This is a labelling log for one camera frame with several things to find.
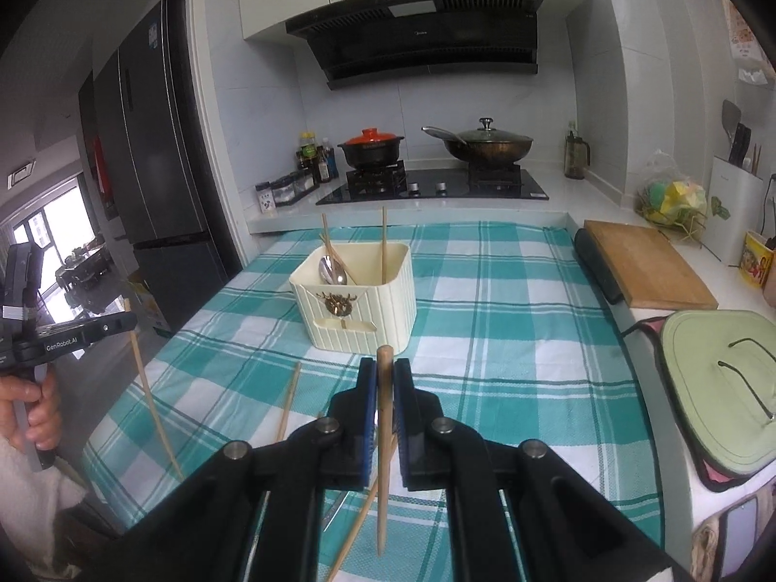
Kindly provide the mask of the white knife block holder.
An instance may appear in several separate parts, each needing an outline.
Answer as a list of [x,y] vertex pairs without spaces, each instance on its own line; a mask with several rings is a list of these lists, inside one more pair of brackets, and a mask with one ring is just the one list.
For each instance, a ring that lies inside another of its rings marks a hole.
[[737,267],[747,231],[759,225],[763,194],[763,180],[713,158],[702,243],[725,267]]

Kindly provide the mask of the black tray under board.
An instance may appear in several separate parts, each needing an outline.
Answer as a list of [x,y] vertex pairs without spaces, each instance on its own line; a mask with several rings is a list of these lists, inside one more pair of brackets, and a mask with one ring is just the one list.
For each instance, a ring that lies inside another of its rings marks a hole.
[[619,304],[623,301],[623,293],[609,265],[606,264],[604,254],[598,248],[592,234],[586,228],[579,228],[573,238],[573,247],[575,247],[576,256],[582,269],[600,288],[606,301],[610,305]]

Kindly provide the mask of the cream utensil holder box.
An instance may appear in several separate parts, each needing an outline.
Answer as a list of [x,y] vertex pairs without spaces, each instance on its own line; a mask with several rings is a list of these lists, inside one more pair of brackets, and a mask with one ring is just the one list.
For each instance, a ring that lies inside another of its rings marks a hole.
[[322,248],[311,252],[290,275],[314,347],[372,355],[388,344],[398,354],[405,351],[417,317],[410,247],[388,242],[385,284],[380,280],[380,242],[336,243],[334,248],[353,272],[355,284],[329,285],[321,280]]

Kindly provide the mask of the dark grey refrigerator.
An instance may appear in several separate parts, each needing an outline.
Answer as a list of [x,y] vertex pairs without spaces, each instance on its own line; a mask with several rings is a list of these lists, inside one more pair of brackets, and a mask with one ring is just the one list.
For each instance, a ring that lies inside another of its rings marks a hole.
[[97,136],[118,217],[167,330],[225,284],[172,80],[167,2],[130,30],[94,79]]

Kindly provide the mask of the teal white plaid tablecloth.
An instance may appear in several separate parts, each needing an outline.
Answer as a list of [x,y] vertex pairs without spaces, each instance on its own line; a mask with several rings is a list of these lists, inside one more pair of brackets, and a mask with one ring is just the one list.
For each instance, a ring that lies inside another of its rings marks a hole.
[[312,581],[330,490],[358,491],[386,528],[389,481],[446,498],[459,581],[661,581],[669,558],[541,440],[487,440],[414,385],[386,339],[334,321],[364,348],[353,386],[326,413],[253,447],[212,454],[85,571],[90,581]]

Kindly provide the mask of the wooden cutting board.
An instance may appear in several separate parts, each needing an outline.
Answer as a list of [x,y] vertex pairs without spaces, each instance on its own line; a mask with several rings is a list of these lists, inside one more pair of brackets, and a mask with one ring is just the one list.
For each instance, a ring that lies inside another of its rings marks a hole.
[[668,238],[652,227],[588,221],[631,309],[714,310],[718,302]]

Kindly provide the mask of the dark soy sauce bottle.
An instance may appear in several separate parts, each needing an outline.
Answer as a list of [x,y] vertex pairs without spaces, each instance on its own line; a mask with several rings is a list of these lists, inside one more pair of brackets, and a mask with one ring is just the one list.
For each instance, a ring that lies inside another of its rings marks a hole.
[[340,176],[337,168],[336,153],[329,139],[322,139],[322,143],[318,146],[318,174],[322,183],[329,183],[329,181],[337,179]]

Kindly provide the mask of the chopstick in holder right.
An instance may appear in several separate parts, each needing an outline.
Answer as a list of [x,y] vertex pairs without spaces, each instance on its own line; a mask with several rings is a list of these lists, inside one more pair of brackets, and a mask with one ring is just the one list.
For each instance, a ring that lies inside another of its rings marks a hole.
[[381,242],[380,242],[380,280],[381,280],[381,284],[385,284],[387,282],[387,276],[388,276],[388,255],[387,255],[388,233],[387,233],[387,227],[388,227],[388,213],[387,213],[386,206],[383,206],[381,208]]

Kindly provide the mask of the yellow green sauce bottle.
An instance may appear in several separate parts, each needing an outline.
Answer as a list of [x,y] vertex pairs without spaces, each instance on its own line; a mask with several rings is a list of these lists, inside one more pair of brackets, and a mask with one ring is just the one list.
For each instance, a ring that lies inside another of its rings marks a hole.
[[300,170],[309,171],[313,176],[314,184],[320,184],[316,135],[311,131],[302,131],[300,133],[296,158]]

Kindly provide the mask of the wooden chopstick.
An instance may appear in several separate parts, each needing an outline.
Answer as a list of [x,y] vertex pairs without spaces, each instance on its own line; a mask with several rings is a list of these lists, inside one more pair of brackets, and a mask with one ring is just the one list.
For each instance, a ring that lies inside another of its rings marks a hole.
[[162,444],[163,451],[167,456],[167,460],[170,461],[170,465],[172,467],[172,470],[174,471],[175,477],[178,479],[179,482],[183,482],[184,473],[181,470],[179,461],[175,456],[174,449],[172,449],[171,447],[170,439],[168,439],[167,432],[164,429],[161,416],[158,413],[157,405],[155,404],[155,401],[154,401],[154,395],[153,395],[153,392],[151,391],[150,382],[148,382],[145,364],[144,364],[144,360],[142,360],[141,350],[139,350],[139,340],[138,340],[138,335],[137,335],[137,331],[135,331],[135,328],[130,328],[129,343],[130,343],[131,353],[133,354],[135,370],[137,371],[139,382],[141,382],[141,388],[142,388],[142,391],[144,392],[144,397],[145,397],[146,406],[148,408],[148,412],[151,415],[151,419],[153,419],[155,432],[157,432],[159,441]]
[[370,487],[358,504],[351,507],[351,523],[342,536],[342,543],[333,556],[333,562],[322,575],[322,581],[360,581],[362,578],[375,578],[368,569],[379,566],[377,556],[377,477],[373,477]]
[[280,443],[285,439],[285,435],[287,435],[288,419],[290,419],[290,413],[291,413],[294,396],[296,395],[297,385],[299,385],[301,368],[303,368],[303,365],[301,365],[301,361],[298,361],[296,364],[294,364],[292,376],[291,376],[290,382],[288,382],[287,393],[285,393],[283,413],[281,413],[279,426],[277,426],[275,443]]
[[393,436],[393,348],[380,345],[376,352],[377,370],[377,554],[387,546],[390,462]]

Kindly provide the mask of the yellow printed cup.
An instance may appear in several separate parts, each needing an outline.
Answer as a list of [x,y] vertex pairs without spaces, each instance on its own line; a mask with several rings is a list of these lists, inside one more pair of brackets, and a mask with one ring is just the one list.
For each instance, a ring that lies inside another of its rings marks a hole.
[[763,288],[771,269],[774,250],[768,247],[767,239],[754,230],[744,236],[738,271],[748,285]]

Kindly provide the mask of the green pot mat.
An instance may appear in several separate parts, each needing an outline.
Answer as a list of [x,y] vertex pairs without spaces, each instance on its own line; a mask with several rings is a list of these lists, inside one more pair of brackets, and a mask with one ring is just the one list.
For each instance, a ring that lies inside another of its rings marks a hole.
[[775,459],[775,323],[748,310],[688,310],[660,328],[669,390],[701,460],[748,478]]

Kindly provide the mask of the wok with glass lid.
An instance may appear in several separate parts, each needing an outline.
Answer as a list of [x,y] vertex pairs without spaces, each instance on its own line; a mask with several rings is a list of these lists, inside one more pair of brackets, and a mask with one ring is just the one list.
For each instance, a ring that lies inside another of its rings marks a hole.
[[482,117],[479,122],[479,129],[460,133],[438,126],[422,126],[421,131],[440,139],[458,161],[482,167],[508,167],[522,161],[533,146],[533,140],[527,135],[494,128],[491,117]]

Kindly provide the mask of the metal spoon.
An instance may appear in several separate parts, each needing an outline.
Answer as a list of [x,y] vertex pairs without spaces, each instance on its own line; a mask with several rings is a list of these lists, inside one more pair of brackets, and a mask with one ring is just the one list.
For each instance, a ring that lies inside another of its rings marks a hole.
[[318,262],[318,273],[321,280],[329,285],[349,285],[355,282],[346,265],[333,255],[322,256]]

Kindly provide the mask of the spice jar rack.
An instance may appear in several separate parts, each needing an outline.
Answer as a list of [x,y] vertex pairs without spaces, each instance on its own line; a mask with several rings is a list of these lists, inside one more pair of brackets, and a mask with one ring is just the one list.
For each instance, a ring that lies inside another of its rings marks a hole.
[[255,185],[260,213],[268,213],[283,206],[293,205],[314,188],[316,180],[311,170],[297,170],[274,181]]

